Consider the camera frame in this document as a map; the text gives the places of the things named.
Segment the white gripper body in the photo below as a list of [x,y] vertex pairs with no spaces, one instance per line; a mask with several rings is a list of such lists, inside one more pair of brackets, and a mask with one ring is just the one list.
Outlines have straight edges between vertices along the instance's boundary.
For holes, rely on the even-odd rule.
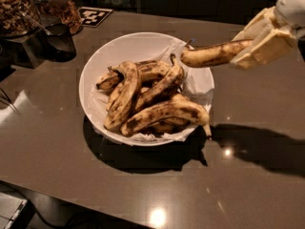
[[298,40],[305,39],[305,0],[277,0],[276,11],[295,31]]

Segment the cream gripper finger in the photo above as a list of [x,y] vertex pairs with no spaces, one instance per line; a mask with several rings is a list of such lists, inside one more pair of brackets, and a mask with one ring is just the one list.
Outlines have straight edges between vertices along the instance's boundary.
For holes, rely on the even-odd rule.
[[240,31],[233,41],[252,39],[243,51],[277,51],[281,47],[281,30],[275,7],[263,9]]
[[243,70],[266,65],[292,52],[297,47],[297,39],[288,27],[277,29],[273,26],[266,26],[263,29],[244,29],[234,38],[234,41],[241,39],[253,40],[251,46],[231,60],[232,64]]

